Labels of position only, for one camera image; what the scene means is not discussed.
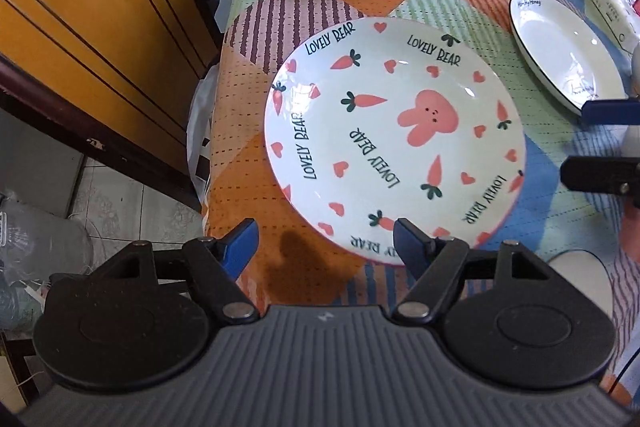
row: metal screw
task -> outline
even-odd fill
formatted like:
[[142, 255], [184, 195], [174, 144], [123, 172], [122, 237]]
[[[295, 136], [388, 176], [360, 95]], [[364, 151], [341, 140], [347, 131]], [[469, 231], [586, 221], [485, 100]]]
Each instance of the metal screw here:
[[225, 304], [222, 308], [222, 312], [226, 318], [238, 321], [251, 317], [255, 312], [255, 308], [246, 302], [232, 302]]
[[429, 307], [422, 302], [408, 301], [398, 306], [398, 313], [408, 319], [421, 319], [429, 315]]

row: tiled floor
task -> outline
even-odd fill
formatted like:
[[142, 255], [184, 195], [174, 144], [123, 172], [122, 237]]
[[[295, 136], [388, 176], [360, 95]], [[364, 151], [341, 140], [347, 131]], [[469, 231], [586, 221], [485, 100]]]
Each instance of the tiled floor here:
[[72, 214], [92, 238], [94, 268], [130, 241], [145, 239], [154, 250], [169, 250], [202, 235], [202, 217], [195, 210], [90, 158]]

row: white plate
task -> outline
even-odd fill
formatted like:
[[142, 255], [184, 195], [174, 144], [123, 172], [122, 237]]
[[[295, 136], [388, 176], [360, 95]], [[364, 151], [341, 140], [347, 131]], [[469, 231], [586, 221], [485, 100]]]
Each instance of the white plate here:
[[347, 250], [401, 265], [392, 228], [485, 241], [524, 180], [520, 117], [498, 76], [452, 36], [363, 18], [304, 42], [264, 115], [271, 168], [293, 207]]
[[527, 65], [564, 107], [626, 98], [613, 59], [591, 28], [556, 0], [511, 0], [511, 23]]
[[549, 261], [549, 266], [591, 299], [609, 317], [613, 316], [613, 293], [607, 269], [593, 253], [573, 250]]

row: patchwork tablecloth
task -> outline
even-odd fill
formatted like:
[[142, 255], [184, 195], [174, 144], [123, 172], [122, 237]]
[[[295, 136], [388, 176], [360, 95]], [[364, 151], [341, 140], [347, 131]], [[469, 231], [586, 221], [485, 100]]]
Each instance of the patchwork tablecloth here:
[[[628, 87], [629, 57], [593, 4], [559, 1], [606, 44]], [[269, 303], [392, 307], [413, 283], [404, 268], [368, 263], [309, 228], [275, 182], [262, 133], [271, 81], [301, 42], [345, 20], [391, 16], [462, 40], [500, 76], [518, 108], [527, 135], [526, 181], [513, 213], [486, 247], [519, 239], [545, 260], [571, 249], [595, 253], [614, 288], [618, 349], [626, 344], [640, 310], [640, 269], [618, 247], [621, 203], [612, 196], [568, 192], [558, 172], [568, 155], [619, 154], [623, 129], [582, 127], [550, 99], [517, 51], [508, 5], [509, 0], [233, 1], [212, 128], [207, 233], [220, 237], [244, 217], [255, 217], [260, 248], [239, 285], [262, 311]]]

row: plastic bag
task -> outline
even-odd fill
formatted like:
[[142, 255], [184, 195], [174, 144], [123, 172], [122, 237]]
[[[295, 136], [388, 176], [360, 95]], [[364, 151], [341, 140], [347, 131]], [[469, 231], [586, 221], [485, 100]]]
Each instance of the plastic bag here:
[[0, 204], [0, 259], [9, 285], [52, 273], [87, 273], [94, 254], [86, 230], [28, 204]]
[[20, 283], [9, 286], [0, 273], [0, 329], [28, 333], [40, 315], [39, 302], [31, 298]]
[[202, 141], [209, 137], [211, 131], [210, 120], [218, 87], [218, 65], [212, 66], [196, 87], [191, 99], [189, 123], [187, 124], [187, 165], [191, 183], [196, 189], [200, 203], [204, 202], [207, 180], [196, 176], [196, 168], [202, 150]]

